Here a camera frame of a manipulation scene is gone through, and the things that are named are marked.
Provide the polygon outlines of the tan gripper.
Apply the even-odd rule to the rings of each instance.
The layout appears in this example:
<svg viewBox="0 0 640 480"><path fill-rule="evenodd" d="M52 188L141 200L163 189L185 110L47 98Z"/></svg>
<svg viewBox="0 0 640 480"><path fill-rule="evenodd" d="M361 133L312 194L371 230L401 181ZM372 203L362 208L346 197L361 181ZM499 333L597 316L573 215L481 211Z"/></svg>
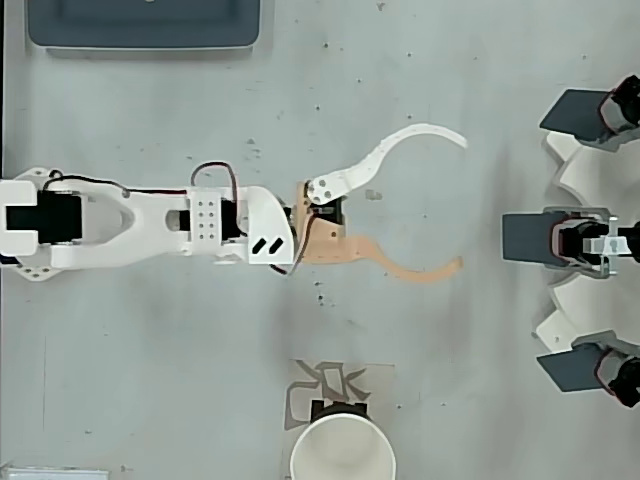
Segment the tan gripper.
<svg viewBox="0 0 640 480"><path fill-rule="evenodd" d="M416 136L435 136L463 149L468 147L467 139L456 131L444 126L416 123L383 138L351 167L317 176L306 185L303 182L297 184L292 220L297 240L306 245L301 255L302 263L342 264L353 260L353 248L346 238L343 197L369 183L377 175L387 155L401 142ZM432 271L410 270L388 258L370 238L358 236L353 241L358 258L371 260L387 273L406 282L440 282L452 277L464 266L463 259L455 257Z"/></svg>

